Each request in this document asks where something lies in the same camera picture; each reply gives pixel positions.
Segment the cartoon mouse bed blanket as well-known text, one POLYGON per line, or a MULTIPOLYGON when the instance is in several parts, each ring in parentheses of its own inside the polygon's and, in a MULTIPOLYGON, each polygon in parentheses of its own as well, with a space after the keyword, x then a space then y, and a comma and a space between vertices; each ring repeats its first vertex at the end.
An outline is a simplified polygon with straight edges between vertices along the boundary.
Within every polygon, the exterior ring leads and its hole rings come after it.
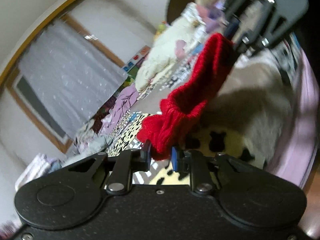
MULTIPOLYGON (((171 92, 153 91, 134 104, 141 115, 120 133, 108 151, 110 156, 118 155, 129 148, 131 141, 138 140, 143 120, 161 114, 160 101, 171 92)), ((249 163, 262 168, 274 156, 294 97, 294 88, 284 83, 273 63, 251 60, 243 68, 232 67, 217 95, 179 144, 207 156, 226 152, 240 158, 248 153, 249 163)))

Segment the pink small pillow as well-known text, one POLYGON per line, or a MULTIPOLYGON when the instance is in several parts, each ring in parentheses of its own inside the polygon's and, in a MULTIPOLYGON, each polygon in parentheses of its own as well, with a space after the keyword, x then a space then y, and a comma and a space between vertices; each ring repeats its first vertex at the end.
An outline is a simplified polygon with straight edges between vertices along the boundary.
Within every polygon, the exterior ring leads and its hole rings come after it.
POLYGON ((182 60, 186 55, 185 49, 184 49, 185 45, 186 45, 186 42, 184 40, 176 41, 175 55, 178 60, 182 60))

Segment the wooden window frame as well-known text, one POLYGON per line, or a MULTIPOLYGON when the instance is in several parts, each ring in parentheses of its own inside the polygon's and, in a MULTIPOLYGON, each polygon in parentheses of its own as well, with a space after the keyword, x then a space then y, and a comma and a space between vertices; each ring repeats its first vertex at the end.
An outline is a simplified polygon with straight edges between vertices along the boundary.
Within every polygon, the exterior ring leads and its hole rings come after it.
POLYGON ((62 153, 127 78, 123 62, 64 14, 24 48, 5 82, 22 111, 62 153))

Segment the colourful foam mat box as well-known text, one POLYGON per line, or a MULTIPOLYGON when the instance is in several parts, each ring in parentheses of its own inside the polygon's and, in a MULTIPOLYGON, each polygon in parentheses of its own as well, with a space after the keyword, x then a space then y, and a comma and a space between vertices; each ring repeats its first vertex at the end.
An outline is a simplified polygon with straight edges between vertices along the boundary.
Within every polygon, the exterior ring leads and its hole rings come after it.
POLYGON ((149 46, 144 46, 141 48, 133 57, 122 67, 122 69, 127 72, 127 74, 133 79, 136 78, 137 72, 140 69, 142 63, 148 56, 150 51, 149 46))

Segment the cream white duvet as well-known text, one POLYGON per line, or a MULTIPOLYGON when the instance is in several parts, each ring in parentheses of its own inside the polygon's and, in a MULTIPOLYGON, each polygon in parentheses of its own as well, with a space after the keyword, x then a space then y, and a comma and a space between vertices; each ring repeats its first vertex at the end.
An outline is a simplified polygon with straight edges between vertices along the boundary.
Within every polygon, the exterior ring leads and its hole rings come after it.
POLYGON ((159 72, 176 63, 176 45, 178 41, 185 42, 184 49, 190 47, 199 24, 198 20, 188 20, 180 16, 157 37, 136 75, 135 88, 139 93, 148 87, 150 81, 159 72))

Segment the purple crumpled sheet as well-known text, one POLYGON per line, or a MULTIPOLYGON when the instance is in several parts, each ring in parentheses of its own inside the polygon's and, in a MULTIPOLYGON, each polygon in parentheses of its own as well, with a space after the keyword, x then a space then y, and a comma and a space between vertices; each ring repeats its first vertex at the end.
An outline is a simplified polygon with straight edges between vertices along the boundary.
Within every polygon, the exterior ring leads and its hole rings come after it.
POLYGON ((110 134, 124 114, 135 104, 139 96, 135 84, 125 87, 118 95, 109 115, 103 118, 99 134, 110 134))

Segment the grey starry curtain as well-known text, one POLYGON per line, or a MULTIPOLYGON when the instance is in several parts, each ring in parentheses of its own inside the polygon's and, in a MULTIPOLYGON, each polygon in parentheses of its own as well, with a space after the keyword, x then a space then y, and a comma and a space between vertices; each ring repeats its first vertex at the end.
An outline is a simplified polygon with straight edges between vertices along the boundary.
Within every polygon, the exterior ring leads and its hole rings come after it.
POLYGON ((17 66, 70 138, 128 77, 62 20, 55 20, 32 42, 17 66))

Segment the dark wooden headboard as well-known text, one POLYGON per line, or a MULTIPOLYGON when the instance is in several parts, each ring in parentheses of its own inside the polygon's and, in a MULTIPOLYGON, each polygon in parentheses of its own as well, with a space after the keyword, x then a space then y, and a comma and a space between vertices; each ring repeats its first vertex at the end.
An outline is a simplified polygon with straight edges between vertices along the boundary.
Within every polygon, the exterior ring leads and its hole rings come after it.
POLYGON ((166 22, 171 25, 174 20, 180 17, 187 4, 191 2, 194 2, 194 0, 168 0, 165 18, 166 22))

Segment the red knitted sweater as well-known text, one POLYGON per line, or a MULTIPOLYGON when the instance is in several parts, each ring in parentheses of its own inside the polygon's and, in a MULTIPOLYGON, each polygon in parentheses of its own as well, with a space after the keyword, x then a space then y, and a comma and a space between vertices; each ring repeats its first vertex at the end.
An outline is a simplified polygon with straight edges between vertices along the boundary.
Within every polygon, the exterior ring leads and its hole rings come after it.
POLYGON ((230 40, 220 33, 206 42, 193 67, 190 79, 160 101, 161 114, 142 122, 137 139, 151 143, 151 157, 168 159, 178 144, 199 121, 208 102, 217 95, 235 63, 230 40))

